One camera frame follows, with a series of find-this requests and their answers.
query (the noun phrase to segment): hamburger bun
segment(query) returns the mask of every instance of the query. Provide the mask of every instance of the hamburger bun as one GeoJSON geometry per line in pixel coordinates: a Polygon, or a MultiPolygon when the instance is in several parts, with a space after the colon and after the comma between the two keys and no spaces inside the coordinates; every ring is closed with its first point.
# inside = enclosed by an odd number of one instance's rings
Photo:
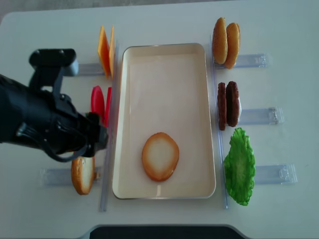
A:
{"type": "Polygon", "coordinates": [[[228,53],[224,66],[227,69],[234,67],[237,56],[239,53],[240,47],[240,29],[239,25],[236,23],[231,23],[226,28],[227,31],[227,44],[228,44],[228,53]]]}
{"type": "Polygon", "coordinates": [[[90,193],[95,177],[95,157],[78,157],[72,161],[71,178],[76,192],[80,195],[90,193]]]}
{"type": "Polygon", "coordinates": [[[146,174],[154,181],[168,179],[174,172],[179,159],[179,148],[166,133],[153,134],[145,143],[142,163],[146,174]]]}
{"type": "Polygon", "coordinates": [[[224,64],[227,58],[227,32],[224,17],[217,20],[213,32],[213,55],[218,64],[224,64]]]}

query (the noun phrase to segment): tray rim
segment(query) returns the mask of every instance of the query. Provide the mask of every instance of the tray rim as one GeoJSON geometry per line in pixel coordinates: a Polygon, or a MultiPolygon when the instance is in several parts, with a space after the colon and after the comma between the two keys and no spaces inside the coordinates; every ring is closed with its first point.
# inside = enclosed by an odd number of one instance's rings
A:
{"type": "Polygon", "coordinates": [[[211,193],[207,196],[198,196],[198,197],[138,197],[138,198],[121,198],[119,197],[118,195],[116,195],[116,193],[114,192],[114,189],[113,189],[113,178],[114,178],[114,167],[115,167],[115,151],[116,151],[116,144],[117,144],[117,140],[115,140],[114,142],[114,145],[112,147],[112,151],[113,151],[113,155],[112,155],[112,174],[110,175],[111,176],[111,182],[112,182],[112,193],[113,195],[117,198],[117,199],[120,199],[120,200],[180,200],[180,199],[208,199],[210,198],[216,191],[216,168],[215,168],[215,161],[214,161],[214,145],[213,145],[213,133],[212,133],[212,122],[211,122],[211,103],[210,103],[210,100],[209,100],[209,87],[208,87],[208,75],[207,75],[207,60],[206,60],[206,51],[205,51],[205,48],[202,44],[200,43],[197,43],[197,42],[193,42],[193,43],[177,43],[177,44],[162,44],[162,45],[142,45],[142,46],[129,46],[127,47],[123,54],[122,54],[122,60],[120,62],[121,64],[121,68],[120,68],[120,77],[119,77],[119,88],[121,88],[121,85],[122,85],[122,71],[123,71],[123,59],[124,59],[124,55],[126,53],[126,51],[128,51],[129,49],[131,48],[144,48],[144,47],[164,47],[164,46],[182,46],[182,45],[197,45],[199,47],[201,47],[203,49],[203,52],[204,52],[204,63],[205,63],[205,77],[206,77],[206,87],[207,87],[207,100],[208,100],[208,111],[209,111],[209,127],[210,127],[210,135],[211,135],[211,150],[212,150],[212,167],[213,167],[213,173],[214,173],[214,181],[215,181],[215,185],[213,187],[213,190],[211,191],[211,193]]]}

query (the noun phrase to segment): top bun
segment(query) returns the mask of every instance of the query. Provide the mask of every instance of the top bun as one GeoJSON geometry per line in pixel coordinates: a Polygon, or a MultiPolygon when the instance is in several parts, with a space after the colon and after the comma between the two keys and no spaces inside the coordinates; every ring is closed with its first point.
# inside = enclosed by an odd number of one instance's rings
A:
{"type": "Polygon", "coordinates": [[[213,33],[213,55],[218,64],[224,64],[227,58],[227,32],[224,17],[217,20],[213,33]]]}

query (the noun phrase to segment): clear plastic holder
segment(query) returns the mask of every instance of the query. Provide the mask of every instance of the clear plastic holder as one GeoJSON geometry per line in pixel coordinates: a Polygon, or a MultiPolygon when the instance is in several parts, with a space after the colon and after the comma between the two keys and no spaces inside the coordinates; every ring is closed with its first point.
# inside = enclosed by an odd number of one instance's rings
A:
{"type": "Polygon", "coordinates": [[[293,184],[297,183],[293,163],[256,166],[255,184],[293,184]]]}
{"type": "Polygon", "coordinates": [[[79,64],[79,72],[76,76],[103,76],[105,75],[101,63],[79,64]]]}
{"type": "MultiPolygon", "coordinates": [[[[269,66],[268,54],[250,54],[250,55],[239,55],[236,60],[234,68],[247,68],[247,67],[268,67],[269,66]]],[[[225,69],[224,65],[220,65],[214,62],[215,69],[225,69]]]]}
{"type": "MultiPolygon", "coordinates": [[[[93,184],[101,183],[102,167],[95,168],[95,177],[93,184]]],[[[40,187],[54,186],[72,186],[70,168],[41,168],[40,169],[40,187]]]]}
{"type": "Polygon", "coordinates": [[[107,144],[106,156],[104,159],[104,169],[103,169],[103,180],[102,180],[102,192],[100,199],[99,212],[106,212],[108,192],[109,192],[109,178],[112,175],[111,169],[111,158],[114,155],[114,143],[116,142],[117,136],[117,123],[119,117],[119,103],[120,103],[120,94],[119,86],[121,82],[121,67],[122,63],[119,56],[119,43],[116,41],[115,47],[115,59],[114,59],[114,77],[112,82],[112,98],[110,105],[110,116],[109,116],[109,127],[108,135],[109,141],[107,144]]]}
{"type": "MultiPolygon", "coordinates": [[[[210,38],[210,70],[213,81],[213,92],[215,94],[215,109],[217,105],[217,82],[215,77],[216,69],[224,69],[225,67],[214,63],[212,55],[212,37],[210,38]]],[[[269,56],[267,54],[239,55],[235,67],[267,67],[269,66],[269,56]]],[[[225,170],[224,170],[224,148],[222,131],[219,130],[218,110],[215,111],[215,127],[217,130],[217,148],[219,158],[219,170],[221,175],[221,186],[224,194],[224,208],[229,208],[228,193],[225,187],[225,170]]],[[[242,110],[238,124],[254,125],[254,124],[279,124],[284,122],[284,115],[281,108],[272,107],[267,109],[242,110]]],[[[254,177],[255,184],[293,184],[297,182],[297,176],[294,164],[281,164],[269,166],[256,166],[256,175],[254,177]]]]}
{"type": "Polygon", "coordinates": [[[280,107],[242,110],[238,125],[278,124],[283,123],[284,113],[280,107]]]}

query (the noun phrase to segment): green lettuce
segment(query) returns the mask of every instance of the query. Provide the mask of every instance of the green lettuce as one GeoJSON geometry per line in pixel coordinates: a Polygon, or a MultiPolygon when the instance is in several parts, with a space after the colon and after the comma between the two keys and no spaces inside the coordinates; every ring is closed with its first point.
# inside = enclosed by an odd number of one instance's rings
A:
{"type": "Polygon", "coordinates": [[[235,129],[229,144],[230,150],[224,160],[226,189],[238,204],[247,206],[255,186],[254,151],[242,128],[235,129]]]}

